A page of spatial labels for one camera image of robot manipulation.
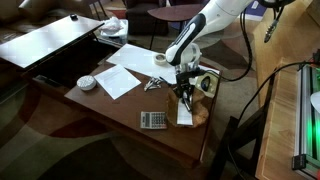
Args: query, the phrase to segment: calculator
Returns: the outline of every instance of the calculator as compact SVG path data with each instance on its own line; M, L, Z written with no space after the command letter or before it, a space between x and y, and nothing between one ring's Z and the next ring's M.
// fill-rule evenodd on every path
M141 112L142 129L167 129L165 112Z

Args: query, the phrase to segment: green lit panel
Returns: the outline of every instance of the green lit panel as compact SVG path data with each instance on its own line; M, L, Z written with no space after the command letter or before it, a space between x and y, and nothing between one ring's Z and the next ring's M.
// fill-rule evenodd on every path
M316 125L314 128L314 131L316 135L317 159L320 159L320 117L319 115L316 115L315 122L316 122Z
M320 91L320 69L312 69L312 86L313 86L313 92Z
M312 120L308 119L307 120L307 124L306 124L306 135L307 135L307 154L312 156L312 136L313 136L313 131L315 130L315 128L312 127Z
M317 172L318 169L320 168L320 161L313 159L311 156L306 156L306 158L307 158L309 166L313 166L313 168L316 168L316 169L314 169L315 170L314 172Z

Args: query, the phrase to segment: electronic device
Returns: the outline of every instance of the electronic device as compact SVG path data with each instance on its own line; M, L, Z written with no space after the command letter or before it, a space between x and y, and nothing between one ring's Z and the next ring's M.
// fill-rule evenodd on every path
M210 76L206 76L205 78L202 79L201 81L201 88L204 90L204 91L208 91L210 87Z
M70 18L71 18L72 21L78 20L78 17L77 17L76 14L70 14Z
M316 179L320 169L320 72L311 66L298 71L295 151L292 170L306 179Z
M167 129L165 112L141 112L142 129Z

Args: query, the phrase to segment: wooden desk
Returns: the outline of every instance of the wooden desk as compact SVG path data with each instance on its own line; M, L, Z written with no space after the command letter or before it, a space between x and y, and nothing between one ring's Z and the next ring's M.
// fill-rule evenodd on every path
M279 66L290 60L282 59ZM294 154L297 66L276 76L265 125L256 177L259 179L305 179L291 170Z
M139 60L149 60L148 57L152 59L150 52L145 50L144 53L141 53L144 58L142 57ZM121 56L126 56L126 52L122 51L114 54L114 57L121 58ZM94 70L91 75L97 75L112 66L114 64L106 62ZM209 104L204 104L208 108L210 116L206 123L197 128L175 127L168 122L168 128L165 130L141 129L141 111L166 111L166 97L169 88L163 85L160 89L145 92L144 85L149 81L150 77L131 70L130 72L141 81L141 84L116 100L113 100L99 84L88 92L82 91L76 86L65 97L89 110L89 114L93 116L93 119L159 150L180 161L186 167L194 167L199 164L206 145L208 127L210 121L212 121L214 102L217 95Z
M92 34L103 22L69 16L0 45L0 57L22 68L57 54L81 38Z

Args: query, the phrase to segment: carpet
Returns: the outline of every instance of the carpet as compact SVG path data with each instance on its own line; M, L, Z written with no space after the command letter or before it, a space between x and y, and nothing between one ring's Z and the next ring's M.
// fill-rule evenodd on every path
M212 42L220 34L197 41L203 49L201 61L235 77L246 67L243 40L241 36L221 34L224 39L218 43ZM156 36L153 50L164 52L176 37L175 30L167 36ZM128 38L129 42L149 47L150 36ZM84 57L91 60L90 54ZM214 133L203 163L195 169L184 168L161 152L105 128L85 112L27 86L0 104L0 179L204 179L217 148L214 137L222 137L229 117L238 117L257 89L254 69L239 81L221 82L210 127ZM244 119L257 109L255 101ZM252 146L241 150L247 155L251 151ZM222 179L235 174L233 165L227 163Z

